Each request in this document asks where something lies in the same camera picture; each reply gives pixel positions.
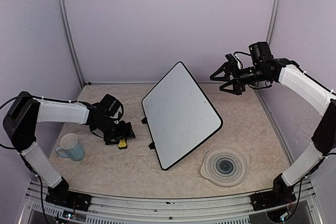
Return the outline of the yellow bone-shaped eraser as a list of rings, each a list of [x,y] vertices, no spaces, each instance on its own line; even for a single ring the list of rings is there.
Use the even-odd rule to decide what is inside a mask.
[[[120,150],[125,150],[128,148],[128,145],[127,145],[127,140],[124,138],[124,139],[121,139],[119,142],[118,142],[118,149]]]

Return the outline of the white whiteboard black frame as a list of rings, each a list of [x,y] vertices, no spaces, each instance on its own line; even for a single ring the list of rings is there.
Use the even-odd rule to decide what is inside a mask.
[[[223,126],[223,119],[185,64],[177,62],[141,101],[162,170],[168,170]]]

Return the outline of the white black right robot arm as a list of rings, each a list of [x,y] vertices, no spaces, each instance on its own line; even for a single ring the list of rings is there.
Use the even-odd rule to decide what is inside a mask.
[[[238,60],[226,55],[223,63],[210,80],[221,81],[220,91],[241,95],[246,86],[256,83],[277,82],[289,88],[308,102],[321,116],[312,141],[307,149],[273,181],[272,190],[251,195],[254,210],[262,210],[295,201],[293,192],[297,183],[312,174],[335,148],[335,92],[309,77],[294,61],[266,58],[254,61],[253,66],[240,68]]]

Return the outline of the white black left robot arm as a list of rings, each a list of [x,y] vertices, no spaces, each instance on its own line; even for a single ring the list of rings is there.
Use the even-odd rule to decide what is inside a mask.
[[[119,144],[135,138],[130,122],[122,120],[124,107],[110,94],[100,102],[62,101],[31,95],[22,91],[9,99],[11,107],[3,119],[3,128],[27,167],[48,186],[48,195],[66,206],[73,201],[73,193],[66,180],[54,169],[37,144],[35,136],[38,123],[73,123],[88,126],[92,134],[102,133],[105,145]]]

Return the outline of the light blue mug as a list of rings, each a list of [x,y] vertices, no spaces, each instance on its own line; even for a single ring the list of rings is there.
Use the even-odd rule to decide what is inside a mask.
[[[79,162],[85,157],[85,151],[74,133],[64,135],[55,152],[59,157],[69,158],[75,162]]]

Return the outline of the grey spiral pattern plate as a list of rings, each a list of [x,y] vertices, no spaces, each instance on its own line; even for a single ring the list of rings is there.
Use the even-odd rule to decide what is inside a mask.
[[[204,157],[200,174],[220,187],[233,187],[247,176],[250,156],[232,147],[216,147]]]

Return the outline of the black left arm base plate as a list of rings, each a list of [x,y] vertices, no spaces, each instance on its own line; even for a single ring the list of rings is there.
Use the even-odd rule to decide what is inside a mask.
[[[91,204],[92,196],[74,191],[68,191],[65,196],[47,194],[45,201],[57,206],[87,212]]]

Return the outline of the right aluminium frame post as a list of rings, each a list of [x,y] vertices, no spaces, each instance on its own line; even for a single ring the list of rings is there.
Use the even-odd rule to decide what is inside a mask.
[[[267,29],[267,35],[266,35],[266,42],[269,45],[271,45],[272,40],[274,38],[280,3],[281,3],[281,0],[273,0],[273,3],[272,3],[271,15],[270,15],[270,20],[269,20],[269,25]]]

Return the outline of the aluminium frame post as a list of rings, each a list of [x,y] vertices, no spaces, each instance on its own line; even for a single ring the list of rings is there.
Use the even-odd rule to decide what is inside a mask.
[[[272,40],[274,38],[280,3],[281,3],[281,0],[273,0],[273,3],[272,3],[271,15],[270,15],[270,20],[269,20],[269,25],[267,29],[267,35],[266,35],[266,42],[269,45],[271,45]]]
[[[60,14],[61,14],[61,22],[62,22],[67,46],[68,46],[69,53],[70,53],[70,59],[74,67],[78,83],[80,87],[83,88],[86,83],[85,83],[85,78],[83,76],[82,69],[79,63],[77,52],[75,49],[75,44],[74,44],[74,40],[72,37],[72,33],[71,33],[70,23],[69,23],[67,9],[66,9],[66,1],[65,0],[57,0],[57,1],[58,1]]]

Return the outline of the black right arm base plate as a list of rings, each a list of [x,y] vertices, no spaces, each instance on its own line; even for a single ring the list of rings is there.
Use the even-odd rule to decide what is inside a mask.
[[[250,196],[250,201],[254,211],[273,208],[296,201],[294,193],[289,193],[285,196],[276,196],[272,190],[259,192],[256,191]]]

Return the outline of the front aluminium rail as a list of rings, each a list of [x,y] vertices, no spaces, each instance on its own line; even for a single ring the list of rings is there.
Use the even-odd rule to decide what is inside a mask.
[[[71,209],[44,202],[45,213],[70,223],[251,223],[251,217],[285,207],[254,210],[251,195],[255,192],[205,198],[155,199],[90,194],[88,211],[75,210],[74,219],[62,217]],[[42,214],[40,183],[28,186],[22,211],[16,223],[29,223],[33,214]],[[292,218],[285,223],[326,223],[313,186],[302,183],[300,203]]]

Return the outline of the left aluminium frame post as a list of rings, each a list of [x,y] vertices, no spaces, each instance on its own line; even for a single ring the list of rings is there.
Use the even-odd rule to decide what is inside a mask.
[[[71,33],[70,23],[69,23],[67,9],[66,9],[66,1],[65,0],[57,0],[57,1],[58,1],[60,14],[61,14],[61,22],[62,22],[67,46],[68,46],[69,53],[70,53],[70,59],[74,67],[78,83],[80,87],[83,88],[86,83],[85,83],[85,78],[83,76],[82,69],[79,63],[77,52],[75,49],[75,44],[74,44],[74,40],[72,37],[72,33]]]

